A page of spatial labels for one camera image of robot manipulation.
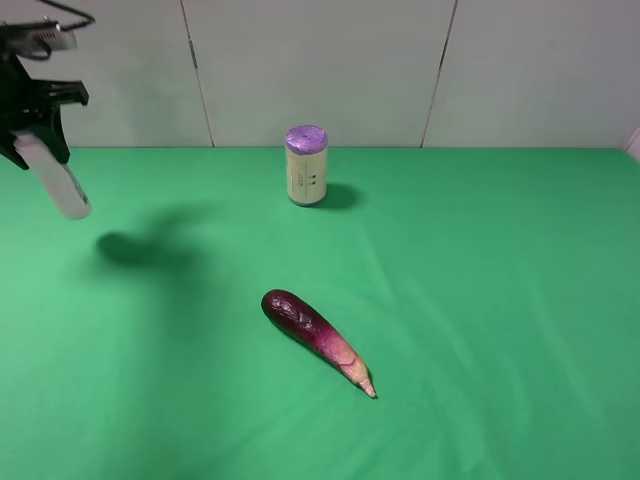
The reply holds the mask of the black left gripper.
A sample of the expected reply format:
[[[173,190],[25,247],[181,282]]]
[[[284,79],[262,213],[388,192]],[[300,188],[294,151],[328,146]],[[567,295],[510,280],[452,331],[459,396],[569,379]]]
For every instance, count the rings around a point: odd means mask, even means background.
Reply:
[[[87,106],[88,102],[89,94],[82,81],[32,81],[17,56],[3,50],[1,128],[4,130],[0,131],[0,154],[21,170],[27,170],[28,165],[16,150],[17,137],[11,131],[31,129],[59,164],[67,164],[70,152],[64,136],[61,107],[71,104]]]

